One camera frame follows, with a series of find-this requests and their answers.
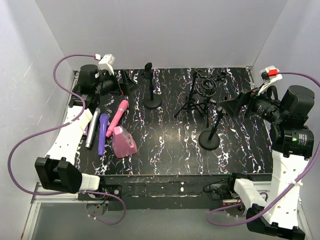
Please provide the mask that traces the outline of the purple smooth microphone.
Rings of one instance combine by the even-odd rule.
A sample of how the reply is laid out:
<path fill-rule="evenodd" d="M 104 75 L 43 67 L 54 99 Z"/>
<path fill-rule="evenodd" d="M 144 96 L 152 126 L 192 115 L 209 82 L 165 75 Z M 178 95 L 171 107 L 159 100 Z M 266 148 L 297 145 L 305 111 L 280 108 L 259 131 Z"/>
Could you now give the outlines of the purple smooth microphone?
<path fill-rule="evenodd" d="M 109 115 L 102 113 L 99 117 L 98 155 L 103 156 L 105 151 L 106 133 L 108 129 Z"/>

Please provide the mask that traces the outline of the silver microphone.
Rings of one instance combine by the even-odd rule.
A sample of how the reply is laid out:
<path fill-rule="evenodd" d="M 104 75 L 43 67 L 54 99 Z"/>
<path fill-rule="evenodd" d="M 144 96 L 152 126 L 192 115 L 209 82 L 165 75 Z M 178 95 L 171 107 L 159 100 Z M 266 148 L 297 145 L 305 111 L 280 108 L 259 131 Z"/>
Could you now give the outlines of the silver microphone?
<path fill-rule="evenodd" d="M 89 123 L 89 128 L 87 131 L 87 136 L 86 136 L 86 141 L 85 141 L 85 147 L 87 149 L 90 149 L 92 146 L 94 134 L 95 134 L 95 130 L 96 130 L 96 126 L 97 126 L 97 122 L 100 117 L 100 114 L 101 114 L 101 110 L 100 110 L 100 108 L 97 107 L 94 111 L 93 117 Z"/>

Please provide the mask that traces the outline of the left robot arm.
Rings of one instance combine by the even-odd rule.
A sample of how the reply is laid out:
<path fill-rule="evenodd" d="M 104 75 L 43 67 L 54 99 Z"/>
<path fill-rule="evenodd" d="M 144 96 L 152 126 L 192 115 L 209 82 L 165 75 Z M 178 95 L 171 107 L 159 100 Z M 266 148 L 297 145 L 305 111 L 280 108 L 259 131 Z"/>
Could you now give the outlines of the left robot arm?
<path fill-rule="evenodd" d="M 80 172 L 74 165 L 76 151 L 83 133 L 87 138 L 94 136 L 96 124 L 100 122 L 98 153 L 105 152 L 106 138 L 112 138 L 112 148 L 117 157 L 127 157 L 137 152 L 137 146 L 132 136 L 118 123 L 128 108 L 129 102 L 123 100 L 112 118 L 98 111 L 100 96 L 116 94 L 128 96 L 137 87 L 127 71 L 119 71 L 120 78 L 111 74 L 109 63 L 99 65 L 84 65 L 81 67 L 77 85 L 74 91 L 79 94 L 84 103 L 72 98 L 69 102 L 63 127 L 53 146 L 45 157 L 38 157 L 35 169 L 42 187 L 58 193 L 76 194 L 80 191 L 97 191 L 101 185 L 98 175 Z"/>

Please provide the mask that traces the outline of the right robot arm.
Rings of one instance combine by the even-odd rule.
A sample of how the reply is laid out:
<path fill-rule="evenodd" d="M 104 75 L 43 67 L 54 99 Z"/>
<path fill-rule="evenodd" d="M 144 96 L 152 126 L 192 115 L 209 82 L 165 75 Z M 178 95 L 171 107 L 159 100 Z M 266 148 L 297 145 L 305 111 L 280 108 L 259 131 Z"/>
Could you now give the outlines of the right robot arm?
<path fill-rule="evenodd" d="M 247 209 L 247 228 L 251 232 L 303 240 L 306 234 L 298 226 L 297 207 L 301 180 L 297 177 L 306 169 L 314 147 L 314 134 L 305 122 L 315 103 L 312 90 L 291 85 L 283 98 L 277 98 L 275 86 L 259 93 L 259 88 L 242 90 L 220 106 L 234 118 L 243 106 L 245 116 L 257 115 L 270 123 L 272 177 L 267 199 L 255 189 L 253 181 L 244 174 L 232 173 L 227 187 L 239 195 Z"/>

